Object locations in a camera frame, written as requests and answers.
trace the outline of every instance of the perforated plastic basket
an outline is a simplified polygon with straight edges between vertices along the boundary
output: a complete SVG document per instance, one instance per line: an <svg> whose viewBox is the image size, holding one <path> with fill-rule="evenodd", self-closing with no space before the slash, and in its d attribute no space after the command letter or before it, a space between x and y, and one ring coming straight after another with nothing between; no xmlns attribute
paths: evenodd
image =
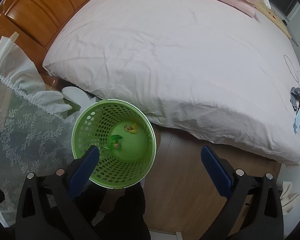
<svg viewBox="0 0 300 240"><path fill-rule="evenodd" d="M137 124L132 134L124 126ZM121 149L109 150L111 136L122 136ZM72 133L74 158L81 158L91 145L99 147L100 160L90 180L107 188L125 188L138 183L150 170L156 141L146 116L132 104L121 100L101 100L87 108Z"/></svg>

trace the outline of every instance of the white bedsheet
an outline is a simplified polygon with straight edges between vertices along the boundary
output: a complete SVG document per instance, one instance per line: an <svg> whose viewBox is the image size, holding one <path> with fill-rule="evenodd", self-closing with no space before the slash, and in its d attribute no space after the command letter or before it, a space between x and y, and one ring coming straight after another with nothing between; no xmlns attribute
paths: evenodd
<svg viewBox="0 0 300 240"><path fill-rule="evenodd" d="M217 0L91 0L44 67L158 125L298 164L290 89L299 85L283 55L300 79L290 41L258 11L250 18Z"/></svg>

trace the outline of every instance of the wooden bed frame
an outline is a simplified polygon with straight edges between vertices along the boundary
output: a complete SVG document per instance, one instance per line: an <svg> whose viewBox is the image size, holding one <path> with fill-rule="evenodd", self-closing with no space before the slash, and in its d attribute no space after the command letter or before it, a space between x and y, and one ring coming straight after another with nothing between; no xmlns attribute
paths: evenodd
<svg viewBox="0 0 300 240"><path fill-rule="evenodd" d="M16 44L34 62L44 82L56 88L58 78L47 75L42 62L66 23L89 0L2 0L0 39L19 33Z"/></svg>

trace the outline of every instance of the floor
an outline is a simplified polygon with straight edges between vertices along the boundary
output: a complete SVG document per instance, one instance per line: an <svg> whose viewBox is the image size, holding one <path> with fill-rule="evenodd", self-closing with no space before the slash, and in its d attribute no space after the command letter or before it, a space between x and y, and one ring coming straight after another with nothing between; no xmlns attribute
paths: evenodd
<svg viewBox="0 0 300 240"><path fill-rule="evenodd" d="M154 165L146 176L145 222L153 230L181 232L184 240L198 240L221 211L226 199L220 197L200 160L202 146L209 145L220 158L247 174L276 179L280 164L228 145L198 140L187 132L156 126L161 137ZM100 210L110 212L122 190L108 190ZM231 233L239 230L247 206Z"/></svg>

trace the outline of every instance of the lace curtain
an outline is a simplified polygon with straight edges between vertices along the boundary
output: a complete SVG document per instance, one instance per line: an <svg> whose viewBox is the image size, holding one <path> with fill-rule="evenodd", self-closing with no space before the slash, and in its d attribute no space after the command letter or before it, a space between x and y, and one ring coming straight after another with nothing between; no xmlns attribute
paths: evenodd
<svg viewBox="0 0 300 240"><path fill-rule="evenodd" d="M62 94L42 91L45 85L26 54L7 38L0 45L0 189L5 194L5 201L0 204L0 221L10 226L15 223L26 175L50 175L73 160L74 124L62 117L65 110L71 109L60 101ZM16 65L18 60L13 57L20 53L25 57ZM25 60L30 61L31 71L29 67L20 70Z"/></svg>

